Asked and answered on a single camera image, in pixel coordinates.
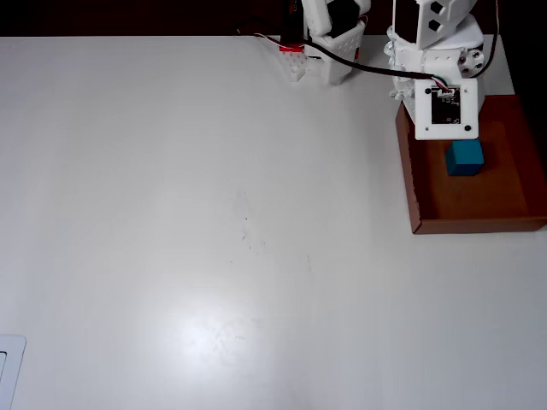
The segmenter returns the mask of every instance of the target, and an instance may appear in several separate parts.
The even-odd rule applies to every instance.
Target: blue cube
[[[472,177],[485,164],[478,139],[454,141],[446,151],[446,166],[452,177]]]

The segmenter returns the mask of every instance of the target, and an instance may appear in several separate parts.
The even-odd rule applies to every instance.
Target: white table
[[[13,409],[544,409],[547,232],[413,236],[390,88],[253,38],[0,39]]]

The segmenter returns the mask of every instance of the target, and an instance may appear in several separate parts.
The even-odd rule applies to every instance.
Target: brown tray
[[[412,232],[536,231],[547,225],[547,183],[517,96],[487,97],[479,140],[485,165],[474,177],[451,177],[450,141],[417,141],[401,104],[397,133]]]

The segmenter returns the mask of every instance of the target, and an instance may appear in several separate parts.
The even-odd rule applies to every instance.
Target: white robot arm
[[[370,0],[302,0],[305,23],[311,41],[346,61],[354,62],[361,47],[365,23],[360,16],[370,9]],[[293,66],[294,80],[305,72],[317,72],[323,83],[338,85],[351,71],[324,53],[306,46],[307,66]]]
[[[469,14],[476,0],[396,0],[390,42],[390,68],[430,73],[449,84],[443,90],[430,79],[394,77],[393,97],[402,99],[415,122],[417,139],[475,139],[484,102],[474,77],[485,64],[479,49],[484,36]]]
[[[361,47],[365,23],[360,16],[370,9],[370,0],[302,2],[311,42],[305,42],[303,54],[282,53],[291,79],[298,81],[305,73],[317,72],[324,83],[337,85],[351,71],[347,62],[355,61]],[[407,74],[393,78],[391,96],[404,101],[417,139],[479,136],[484,95],[475,76],[485,57],[483,33],[469,14],[476,2],[394,0],[393,25],[388,30],[391,41],[385,53],[391,70]]]

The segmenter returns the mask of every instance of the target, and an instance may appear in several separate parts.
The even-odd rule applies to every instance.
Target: black cable
[[[492,48],[491,48],[491,51],[490,51],[490,57],[488,58],[488,62],[485,64],[485,66],[482,68],[482,70],[480,70],[473,77],[471,77],[472,79],[476,79],[477,77],[482,75],[488,69],[488,67],[492,64],[492,61],[494,60],[494,54],[496,54],[497,36],[499,36],[499,6],[497,4],[497,0],[496,0],[495,3],[496,3],[496,19],[495,19],[496,30],[494,31],[494,39],[492,40]]]
[[[303,43],[308,45],[309,47],[312,47],[316,50],[319,50],[321,53],[323,53],[326,56],[331,57],[334,61],[340,62],[344,64],[345,66],[352,67],[356,70],[361,70],[366,73],[375,73],[375,74],[382,74],[382,75],[390,75],[394,77],[404,77],[405,79],[441,79],[439,76],[428,74],[428,73],[417,73],[412,71],[398,71],[398,70],[390,70],[389,68],[380,68],[380,67],[370,67],[370,66],[363,66],[362,64],[359,64],[357,62],[352,62],[345,60],[344,58],[337,56],[336,54],[332,53],[331,51],[327,50],[325,47],[321,47],[320,45],[316,43],[312,43],[309,40],[303,40]]]
[[[277,32],[283,32],[284,31],[284,29],[282,29],[280,27],[274,27],[274,26],[268,24],[263,19],[259,19],[259,18],[249,19],[249,20],[246,21],[246,23],[248,24],[252,20],[258,21],[259,23],[263,24],[264,26],[267,26],[268,28],[274,29]],[[263,34],[260,34],[260,35],[253,34],[253,35],[256,36],[256,37],[260,37],[260,36],[267,37],[267,36],[264,36]],[[441,83],[443,83],[445,86],[448,87],[448,83],[442,77],[439,77],[438,75],[435,75],[435,74],[417,73],[417,72],[412,72],[412,71],[398,71],[398,70],[390,70],[389,68],[364,66],[364,65],[359,64],[357,62],[345,60],[344,58],[342,58],[340,56],[337,56],[336,54],[334,54],[331,51],[327,50],[325,47],[322,47],[322,46],[320,46],[316,43],[313,43],[310,40],[303,39],[302,43],[308,45],[309,47],[312,47],[312,48],[320,51],[321,53],[325,54],[326,56],[331,57],[334,61],[339,62],[341,64],[344,64],[345,66],[352,67],[356,70],[361,70],[361,71],[364,71],[366,73],[390,75],[392,77],[403,77],[405,79],[432,79],[433,81],[438,80]]]

